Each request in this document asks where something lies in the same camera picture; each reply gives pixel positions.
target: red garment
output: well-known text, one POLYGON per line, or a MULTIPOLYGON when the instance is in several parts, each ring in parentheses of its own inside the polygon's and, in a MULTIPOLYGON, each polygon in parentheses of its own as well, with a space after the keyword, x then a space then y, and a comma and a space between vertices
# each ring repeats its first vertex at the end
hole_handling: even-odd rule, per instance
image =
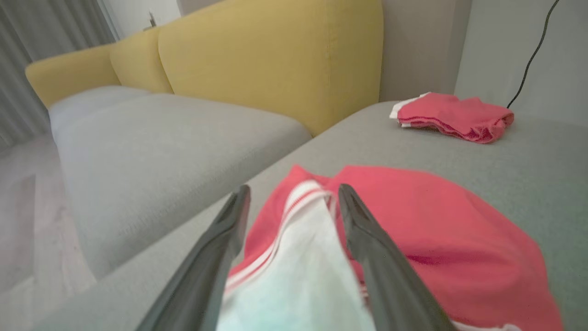
POLYGON ((427 93, 393 111, 403 127, 433 127, 441 133, 479 144, 492 143, 515 120, 507 108, 485 104, 479 98, 427 93))
MULTIPOLYGON (((345 167, 327 178, 295 166, 261 210, 246 239, 245 259, 230 276, 264 259, 288 212, 285 206, 292 206, 286 199, 308 180, 333 198, 340 184, 350 184, 452 320, 477 327, 510 323, 522 331, 563 330, 537 244, 478 196, 420 171, 345 167)), ((336 226, 346 247, 338 208, 336 226)), ((360 264, 347 256, 363 283, 360 264)))

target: cable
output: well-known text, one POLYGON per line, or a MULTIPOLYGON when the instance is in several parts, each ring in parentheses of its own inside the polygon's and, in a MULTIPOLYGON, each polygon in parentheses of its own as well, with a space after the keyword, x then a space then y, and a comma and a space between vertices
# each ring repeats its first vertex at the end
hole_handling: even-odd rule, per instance
POLYGON ((543 35, 541 36, 541 40, 539 41, 539 45, 537 45, 537 49, 535 49, 533 56, 531 56, 531 59, 529 59, 529 63, 527 63, 527 68, 524 70, 523 81, 520 82, 519 91, 516 93, 514 98, 512 100, 510 100, 509 105, 506 106, 506 108, 510 108, 510 105, 513 104, 513 102, 516 100, 516 98, 519 96, 521 90, 523 89, 524 81, 525 81, 525 79, 527 79, 527 72, 529 71, 529 66, 531 65, 531 62, 533 61, 533 58, 535 57, 535 55, 537 55, 537 52, 539 52, 539 48, 541 47, 541 44, 543 43, 543 39, 545 39, 545 33, 547 32, 547 23, 549 23, 549 16, 551 16, 553 8, 555 8, 555 5, 557 5, 558 2, 559 2, 559 0, 555 0, 555 2, 553 3, 553 6, 551 7, 549 12, 547 13, 547 17, 545 18, 545 26, 543 27, 543 35))

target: gray upholstery fabric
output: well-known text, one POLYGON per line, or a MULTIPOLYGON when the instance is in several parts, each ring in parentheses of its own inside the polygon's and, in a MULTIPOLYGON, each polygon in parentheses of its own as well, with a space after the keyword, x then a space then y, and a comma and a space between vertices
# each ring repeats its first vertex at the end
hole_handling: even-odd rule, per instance
POLYGON ((51 133, 57 140, 62 127, 81 120, 95 112, 151 94, 147 90, 126 86, 104 86, 93 88, 69 98, 58 101, 49 110, 51 116, 51 133))
MULTIPOLYGON (((588 130, 517 117, 501 140, 478 145, 401 129, 387 119, 392 105, 381 103, 350 116, 251 179, 249 228, 294 164, 326 176, 347 164, 430 171, 472 190, 539 243, 566 329, 585 329, 588 130)), ((74 298, 36 330, 133 330, 223 202, 74 298)))
POLYGON ((266 111, 170 94, 123 100, 55 136, 98 279, 310 139, 266 111))

